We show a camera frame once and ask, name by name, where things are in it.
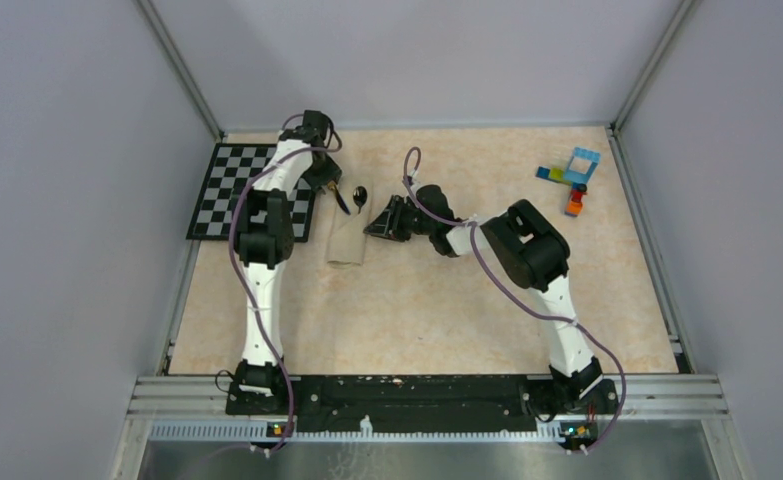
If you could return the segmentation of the black spoon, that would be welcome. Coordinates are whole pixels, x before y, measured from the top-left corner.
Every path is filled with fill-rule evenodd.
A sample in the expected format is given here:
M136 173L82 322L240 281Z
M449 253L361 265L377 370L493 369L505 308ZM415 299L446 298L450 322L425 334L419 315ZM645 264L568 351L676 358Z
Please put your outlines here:
M362 213L363 208L367 204L368 196L369 196L369 193L368 193L368 190L367 190L367 188L365 186L359 185L359 186L357 186L354 189L353 194L352 194L352 199L353 199L354 204L357 207L357 214L358 215L360 215Z

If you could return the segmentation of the black white checkerboard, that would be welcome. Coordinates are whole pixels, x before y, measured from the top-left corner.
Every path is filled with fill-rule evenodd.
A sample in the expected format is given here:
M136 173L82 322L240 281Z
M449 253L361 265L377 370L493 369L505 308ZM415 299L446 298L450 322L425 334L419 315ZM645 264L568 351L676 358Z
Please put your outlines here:
M228 239L233 198L261 173L275 153L273 144L219 143L215 146L187 229L188 240ZM309 241L316 193L301 179L288 195L295 241Z

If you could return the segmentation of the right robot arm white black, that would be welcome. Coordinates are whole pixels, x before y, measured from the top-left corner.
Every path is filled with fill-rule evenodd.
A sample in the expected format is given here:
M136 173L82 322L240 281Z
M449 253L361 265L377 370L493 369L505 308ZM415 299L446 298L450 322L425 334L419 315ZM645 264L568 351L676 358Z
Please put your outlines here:
M454 214L439 186L426 185L413 196L392 196L363 232L395 242L423 235L438 254L450 258L474 255L482 260L484 250L494 253L509 280L530 295L532 316L544 322L556 404L579 412L593 400L602 369L571 299L570 248L529 201L519 200L483 223L465 221Z

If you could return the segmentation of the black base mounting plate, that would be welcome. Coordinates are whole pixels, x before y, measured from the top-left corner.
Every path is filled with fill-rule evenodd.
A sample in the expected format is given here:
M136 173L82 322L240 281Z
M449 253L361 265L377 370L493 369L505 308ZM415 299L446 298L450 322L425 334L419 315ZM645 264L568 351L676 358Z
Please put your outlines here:
M549 376L306 375L288 392L280 380L272 396L231 385L225 412L232 416L293 414L300 433L354 432L443 434L532 432L553 426L559 415L614 413L615 384L603 380L575 400Z

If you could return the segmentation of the iridescent rainbow knife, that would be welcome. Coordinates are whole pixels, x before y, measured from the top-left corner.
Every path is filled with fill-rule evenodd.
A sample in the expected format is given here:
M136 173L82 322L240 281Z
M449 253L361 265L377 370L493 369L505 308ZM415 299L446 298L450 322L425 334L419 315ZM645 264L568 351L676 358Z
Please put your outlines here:
M341 195L340 190L339 190L337 184L335 182L329 183L328 184L328 189L333 194L333 196L335 198L335 201L336 201L336 204L341 209L341 211L345 215L350 215L351 211L350 211L346 201L344 200L343 196Z

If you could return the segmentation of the beige cloth napkin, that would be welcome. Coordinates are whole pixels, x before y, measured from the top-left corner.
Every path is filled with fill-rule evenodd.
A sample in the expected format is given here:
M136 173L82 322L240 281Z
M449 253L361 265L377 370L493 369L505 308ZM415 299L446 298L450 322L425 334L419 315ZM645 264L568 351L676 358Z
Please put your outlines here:
M347 200L351 214L335 214L325 253L325 261L332 268L347 269L362 266L364 263L367 235L363 233L363 229L370 222L371 213L371 196L368 188L367 190L367 204L360 215L357 214L357 207L352 199L353 192Z

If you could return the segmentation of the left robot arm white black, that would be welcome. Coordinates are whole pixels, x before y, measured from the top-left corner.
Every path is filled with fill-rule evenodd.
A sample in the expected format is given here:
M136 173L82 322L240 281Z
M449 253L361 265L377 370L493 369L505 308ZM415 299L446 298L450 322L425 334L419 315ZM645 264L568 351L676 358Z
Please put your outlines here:
M246 333L233 377L236 395L249 394L264 413L286 404L287 373L279 337L282 278L296 237L289 195L300 180L311 191L337 183L342 171L330 154L340 137L331 118L317 110L282 127L274 155L234 198L229 260L246 295Z

